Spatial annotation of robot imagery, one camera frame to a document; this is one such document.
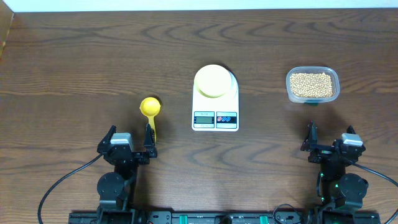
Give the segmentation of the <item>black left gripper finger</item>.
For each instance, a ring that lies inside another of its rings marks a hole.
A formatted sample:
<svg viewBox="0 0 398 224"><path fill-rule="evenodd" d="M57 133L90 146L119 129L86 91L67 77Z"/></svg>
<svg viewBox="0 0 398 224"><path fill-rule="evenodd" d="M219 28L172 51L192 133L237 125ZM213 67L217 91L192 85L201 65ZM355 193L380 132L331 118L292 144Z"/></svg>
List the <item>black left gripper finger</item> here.
<svg viewBox="0 0 398 224"><path fill-rule="evenodd" d="M149 123L146 125L146 135L144 140L146 151L155 151L155 131Z"/></svg>
<svg viewBox="0 0 398 224"><path fill-rule="evenodd" d="M105 137L100 141L98 144L99 146L105 146L111 144L111 138L113 134L116 132L116 127L115 125L112 125L108 131L108 133L105 135Z"/></svg>

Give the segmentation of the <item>yellow measuring scoop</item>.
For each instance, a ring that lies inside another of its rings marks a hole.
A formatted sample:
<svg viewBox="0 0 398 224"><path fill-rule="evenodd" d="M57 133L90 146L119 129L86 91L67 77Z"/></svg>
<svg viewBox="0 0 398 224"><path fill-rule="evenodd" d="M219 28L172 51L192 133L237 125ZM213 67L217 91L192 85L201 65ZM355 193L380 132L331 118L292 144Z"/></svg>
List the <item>yellow measuring scoop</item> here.
<svg viewBox="0 0 398 224"><path fill-rule="evenodd" d="M141 101L139 107L141 113L147 117L148 123L153 129L154 142L156 142L156 130L154 118L160 113L161 105L157 98L147 97Z"/></svg>

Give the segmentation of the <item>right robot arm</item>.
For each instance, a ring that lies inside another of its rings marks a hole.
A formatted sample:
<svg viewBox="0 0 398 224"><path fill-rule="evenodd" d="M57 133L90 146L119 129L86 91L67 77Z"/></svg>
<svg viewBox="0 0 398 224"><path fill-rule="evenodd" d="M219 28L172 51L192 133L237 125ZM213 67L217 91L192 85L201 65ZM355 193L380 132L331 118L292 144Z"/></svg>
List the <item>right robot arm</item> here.
<svg viewBox="0 0 398 224"><path fill-rule="evenodd" d="M369 184L359 175L347 173L346 168L357 162L366 150L361 137L349 126L332 145L321 145L317 127L311 122L300 150L310 153L309 162L320 164L317 195L322 205L315 207L314 219L318 223L331 222L343 216L354 220L354 214L363 206Z"/></svg>

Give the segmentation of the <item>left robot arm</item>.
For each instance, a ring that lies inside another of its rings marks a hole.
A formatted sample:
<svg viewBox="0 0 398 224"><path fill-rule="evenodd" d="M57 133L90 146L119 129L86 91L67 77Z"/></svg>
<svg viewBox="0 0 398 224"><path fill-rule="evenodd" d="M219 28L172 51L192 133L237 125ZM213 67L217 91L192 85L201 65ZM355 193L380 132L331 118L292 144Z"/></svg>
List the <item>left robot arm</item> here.
<svg viewBox="0 0 398 224"><path fill-rule="evenodd" d="M139 166L148 165L157 157L155 133L151 125L146 125L144 151L133 149L130 133L118 133L111 126L100 141L97 153L114 166L112 172L104 174L97 183L99 194L98 213L125 213L131 210Z"/></svg>

